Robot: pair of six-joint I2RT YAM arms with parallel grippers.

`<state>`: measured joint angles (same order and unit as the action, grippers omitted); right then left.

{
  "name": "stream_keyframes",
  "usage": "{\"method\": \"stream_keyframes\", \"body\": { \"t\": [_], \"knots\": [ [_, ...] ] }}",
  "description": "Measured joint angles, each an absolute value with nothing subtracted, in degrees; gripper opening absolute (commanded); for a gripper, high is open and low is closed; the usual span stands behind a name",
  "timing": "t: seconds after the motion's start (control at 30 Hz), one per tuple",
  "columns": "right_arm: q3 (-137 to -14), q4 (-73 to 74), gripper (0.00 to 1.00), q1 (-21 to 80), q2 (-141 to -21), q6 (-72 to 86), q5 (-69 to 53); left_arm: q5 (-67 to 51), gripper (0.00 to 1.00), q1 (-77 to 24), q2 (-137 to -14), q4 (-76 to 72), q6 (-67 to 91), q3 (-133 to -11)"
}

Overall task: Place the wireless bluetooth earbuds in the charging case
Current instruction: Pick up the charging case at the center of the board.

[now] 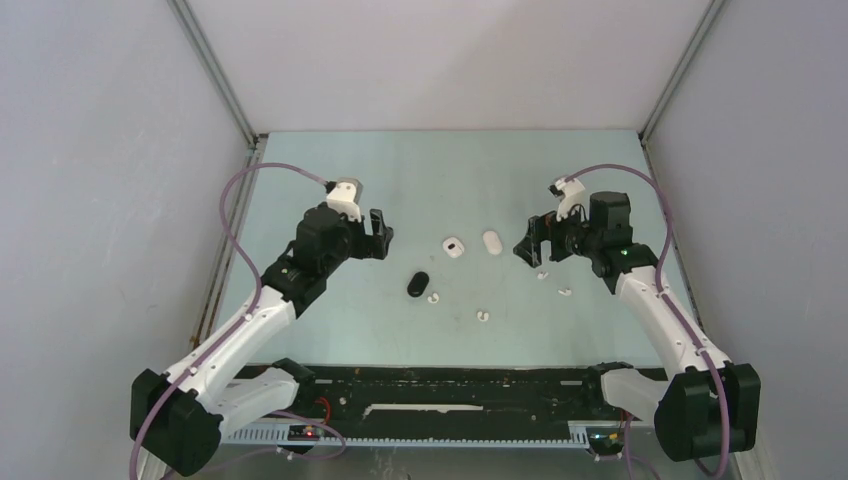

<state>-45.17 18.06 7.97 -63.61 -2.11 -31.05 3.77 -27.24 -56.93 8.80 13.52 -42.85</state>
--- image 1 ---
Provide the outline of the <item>white charging case with dot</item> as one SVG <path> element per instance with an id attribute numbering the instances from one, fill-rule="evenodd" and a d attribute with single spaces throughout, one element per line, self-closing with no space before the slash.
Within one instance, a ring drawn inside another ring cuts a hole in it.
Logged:
<path id="1" fill-rule="evenodd" d="M 452 259 L 457 259 L 465 253 L 465 246 L 457 237 L 446 238 L 442 242 L 442 248 L 445 254 Z"/>

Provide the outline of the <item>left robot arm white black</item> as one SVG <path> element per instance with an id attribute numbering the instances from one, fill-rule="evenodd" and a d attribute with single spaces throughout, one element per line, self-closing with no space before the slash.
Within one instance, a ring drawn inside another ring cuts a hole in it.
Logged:
<path id="1" fill-rule="evenodd" d="M 159 460 L 168 474 L 193 475 L 214 456 L 223 438 L 274 410 L 304 416 L 316 403 L 315 388 L 284 369 L 232 386 L 236 374 L 274 335 L 288 327 L 327 288 L 349 259 L 383 260 L 393 230 L 372 209 L 367 233 L 326 202 L 307 210 L 295 238 L 265 272 L 255 275 L 252 295 L 219 328 L 166 371 L 141 372 L 131 385 L 129 476 L 140 476 L 141 454 Z"/>

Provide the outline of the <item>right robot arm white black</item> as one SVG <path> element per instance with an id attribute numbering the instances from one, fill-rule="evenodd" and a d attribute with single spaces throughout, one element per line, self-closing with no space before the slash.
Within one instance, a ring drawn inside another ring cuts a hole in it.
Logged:
<path id="1" fill-rule="evenodd" d="M 653 424 L 664 453 L 687 461 L 751 450 L 756 444 L 761 379 L 750 364 L 733 362 L 685 311 L 658 269 L 652 249 L 633 239 L 627 194 L 602 191 L 583 206 L 560 206 L 527 221 L 513 252 L 531 267 L 550 261 L 589 260 L 611 295 L 635 316 L 666 374 L 651 379 L 612 362 L 590 370 L 581 392 L 585 411 L 606 418 L 621 409 Z"/>

